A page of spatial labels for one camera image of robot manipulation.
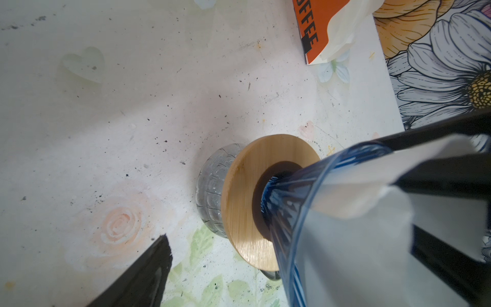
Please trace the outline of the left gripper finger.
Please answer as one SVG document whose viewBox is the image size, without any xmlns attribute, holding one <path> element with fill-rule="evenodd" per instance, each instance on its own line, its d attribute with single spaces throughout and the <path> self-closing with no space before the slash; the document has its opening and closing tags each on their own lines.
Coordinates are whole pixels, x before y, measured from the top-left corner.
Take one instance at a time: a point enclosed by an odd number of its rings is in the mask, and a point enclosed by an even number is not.
<svg viewBox="0 0 491 307">
<path fill-rule="evenodd" d="M 160 306 L 173 256 L 166 235 L 161 235 L 90 306 Z"/>
</svg>

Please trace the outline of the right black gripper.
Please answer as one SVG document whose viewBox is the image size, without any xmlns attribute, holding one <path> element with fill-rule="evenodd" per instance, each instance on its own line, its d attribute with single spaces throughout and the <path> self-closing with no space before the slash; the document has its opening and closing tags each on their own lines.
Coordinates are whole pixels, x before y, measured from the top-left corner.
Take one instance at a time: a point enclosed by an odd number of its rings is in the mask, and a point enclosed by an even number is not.
<svg viewBox="0 0 491 307">
<path fill-rule="evenodd" d="M 490 305 L 490 111 L 381 139 L 414 206 L 409 293 L 417 306 Z"/>
</svg>

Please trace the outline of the coffee filter pack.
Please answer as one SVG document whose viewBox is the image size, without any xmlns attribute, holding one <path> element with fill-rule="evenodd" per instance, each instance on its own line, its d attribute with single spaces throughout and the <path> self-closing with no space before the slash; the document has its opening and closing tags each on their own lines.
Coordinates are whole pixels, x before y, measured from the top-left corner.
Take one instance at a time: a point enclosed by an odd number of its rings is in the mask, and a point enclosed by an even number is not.
<svg viewBox="0 0 491 307">
<path fill-rule="evenodd" d="M 382 5 L 379 0 L 293 0 L 307 65 L 335 60 L 353 44 L 355 31 Z"/>
</svg>

